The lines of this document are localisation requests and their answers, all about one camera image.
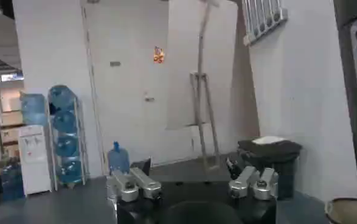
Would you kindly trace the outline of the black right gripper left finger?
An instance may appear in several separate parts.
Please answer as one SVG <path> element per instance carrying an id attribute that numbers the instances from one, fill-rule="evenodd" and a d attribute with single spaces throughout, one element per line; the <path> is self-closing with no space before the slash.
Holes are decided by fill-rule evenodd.
<path id="1" fill-rule="evenodd" d="M 107 197 L 113 201 L 136 201 L 139 192 L 143 198 L 157 200 L 162 194 L 162 184 L 149 177 L 151 158 L 129 166 L 125 173 L 120 167 L 109 162 L 109 175 L 106 177 Z"/>

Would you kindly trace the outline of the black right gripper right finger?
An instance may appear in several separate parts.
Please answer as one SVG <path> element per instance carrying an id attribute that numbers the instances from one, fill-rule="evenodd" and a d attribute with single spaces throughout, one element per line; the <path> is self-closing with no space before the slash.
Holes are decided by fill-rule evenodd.
<path id="1" fill-rule="evenodd" d="M 229 192 L 232 198 L 245 198 L 249 192 L 257 200 L 277 198 L 278 173 L 273 168 L 265 168 L 260 172 L 254 166 L 241 168 L 236 161 L 226 158 L 230 173 Z"/>

